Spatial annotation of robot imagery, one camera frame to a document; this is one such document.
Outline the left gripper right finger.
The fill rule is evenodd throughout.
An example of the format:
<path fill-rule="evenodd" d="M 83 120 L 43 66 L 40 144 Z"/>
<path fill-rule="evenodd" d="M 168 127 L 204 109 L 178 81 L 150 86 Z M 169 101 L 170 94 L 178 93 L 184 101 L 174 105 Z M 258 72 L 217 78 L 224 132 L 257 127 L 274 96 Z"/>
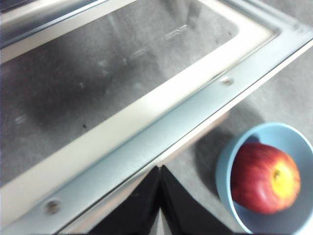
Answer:
<path fill-rule="evenodd" d="M 173 235 L 232 235 L 197 202 L 166 166 L 160 168 L 161 210 Z"/>

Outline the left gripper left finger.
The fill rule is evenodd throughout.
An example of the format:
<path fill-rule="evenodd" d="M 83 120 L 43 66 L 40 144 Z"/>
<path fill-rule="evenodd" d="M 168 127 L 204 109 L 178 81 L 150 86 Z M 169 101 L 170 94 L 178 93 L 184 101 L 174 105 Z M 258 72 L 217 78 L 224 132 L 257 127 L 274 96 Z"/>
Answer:
<path fill-rule="evenodd" d="M 147 235 L 159 208 L 161 173 L 156 166 L 115 210 L 101 220 L 90 235 Z"/>

